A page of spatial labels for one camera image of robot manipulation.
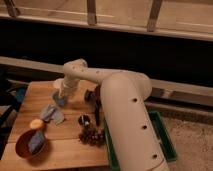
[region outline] brown object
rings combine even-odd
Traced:
[[[84,127],[79,134],[79,139],[84,144],[96,145],[100,147],[105,143],[104,130],[98,131],[92,126]]]
[[[45,106],[55,104],[52,84],[52,81],[29,84],[1,158],[1,170],[14,170],[14,166],[16,170],[54,170],[108,165],[105,145],[99,148],[84,145],[78,137],[81,132],[78,118],[82,113],[87,113],[91,122],[95,123],[93,108],[84,102],[85,91],[94,90],[96,86],[88,81],[80,81],[75,96],[70,97],[68,103],[60,108],[66,120],[58,126],[54,123],[46,124],[46,143],[42,152],[32,160],[23,160],[16,154],[16,142],[23,132],[28,131],[29,123],[38,117]]]
[[[35,133],[36,133],[36,130],[29,130],[20,136],[20,138],[18,139],[16,143],[16,154],[19,157],[30,159],[42,151],[45,143],[43,143],[42,147],[35,154],[31,154],[29,151],[28,143]]]

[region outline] yellow fruit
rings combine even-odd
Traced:
[[[43,129],[44,128],[44,121],[41,119],[34,119],[30,122],[31,129]]]

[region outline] railing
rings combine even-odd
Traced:
[[[0,0],[0,17],[213,41],[212,0]]]

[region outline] white object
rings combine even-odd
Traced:
[[[122,171],[169,170],[143,102],[152,90],[145,74],[87,68],[83,59],[64,64],[63,71],[64,79],[55,83],[61,97],[74,92],[80,79],[101,84],[103,111]]]

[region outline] black wall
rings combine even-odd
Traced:
[[[0,20],[0,55],[90,67],[122,68],[151,78],[213,87],[213,42]]]

